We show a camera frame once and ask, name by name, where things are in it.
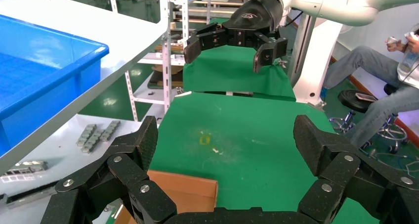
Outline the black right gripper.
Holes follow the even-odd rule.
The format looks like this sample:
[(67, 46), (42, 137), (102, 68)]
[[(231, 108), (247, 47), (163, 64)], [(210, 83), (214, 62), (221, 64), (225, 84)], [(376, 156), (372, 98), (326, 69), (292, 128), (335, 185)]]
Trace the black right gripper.
[(287, 54), (288, 39), (272, 39), (268, 35), (276, 30), (283, 15), (280, 0), (249, 0), (226, 21), (226, 29), (217, 22), (191, 33), (184, 48), (185, 63), (192, 63), (202, 51), (224, 45), (252, 47), (253, 72), (259, 73)]

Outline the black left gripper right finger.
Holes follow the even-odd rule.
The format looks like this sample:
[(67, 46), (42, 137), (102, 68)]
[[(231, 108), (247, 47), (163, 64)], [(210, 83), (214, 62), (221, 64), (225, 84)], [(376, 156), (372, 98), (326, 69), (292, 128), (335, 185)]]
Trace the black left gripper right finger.
[(344, 202), (358, 202), (382, 224), (419, 221), (419, 182), (362, 153), (338, 134), (318, 129), (298, 115), (293, 137), (317, 180), (298, 205), (298, 212), (319, 224), (330, 224)]

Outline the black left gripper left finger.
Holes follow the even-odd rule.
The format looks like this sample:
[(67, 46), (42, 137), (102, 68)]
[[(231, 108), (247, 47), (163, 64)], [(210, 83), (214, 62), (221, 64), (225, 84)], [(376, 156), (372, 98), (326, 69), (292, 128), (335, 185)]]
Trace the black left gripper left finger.
[(147, 174), (157, 139), (154, 116), (115, 138), (100, 158), (57, 182), (41, 223), (90, 224), (117, 199), (138, 224), (163, 224), (175, 216), (176, 204)]

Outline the seated person bare hand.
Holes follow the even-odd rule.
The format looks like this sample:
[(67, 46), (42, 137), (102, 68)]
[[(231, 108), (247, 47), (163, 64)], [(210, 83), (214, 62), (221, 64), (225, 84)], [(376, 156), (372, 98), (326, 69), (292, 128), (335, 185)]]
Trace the seated person bare hand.
[(389, 52), (395, 52), (395, 51), (405, 52), (405, 45), (401, 42), (401, 40), (387, 41), (386, 45), (387, 45), (387, 50)]

